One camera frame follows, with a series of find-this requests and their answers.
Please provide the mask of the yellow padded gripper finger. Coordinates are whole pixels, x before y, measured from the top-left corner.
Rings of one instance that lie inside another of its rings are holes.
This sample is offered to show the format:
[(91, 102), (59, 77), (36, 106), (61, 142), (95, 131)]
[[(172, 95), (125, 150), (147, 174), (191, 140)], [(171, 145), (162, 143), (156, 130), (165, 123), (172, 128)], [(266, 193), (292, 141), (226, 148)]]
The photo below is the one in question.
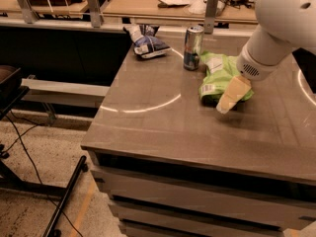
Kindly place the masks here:
[(221, 114), (227, 114), (249, 91), (251, 82), (242, 75), (234, 76), (227, 85), (216, 106)]

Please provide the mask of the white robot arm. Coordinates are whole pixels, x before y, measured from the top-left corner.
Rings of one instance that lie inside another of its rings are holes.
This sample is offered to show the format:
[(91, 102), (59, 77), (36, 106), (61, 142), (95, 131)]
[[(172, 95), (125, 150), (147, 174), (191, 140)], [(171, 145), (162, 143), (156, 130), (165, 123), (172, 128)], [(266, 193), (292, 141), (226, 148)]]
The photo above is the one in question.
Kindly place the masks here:
[(293, 50), (316, 53), (316, 0), (257, 0), (258, 25), (237, 57), (239, 74), (229, 82), (216, 106), (228, 113), (251, 89), (264, 80)]

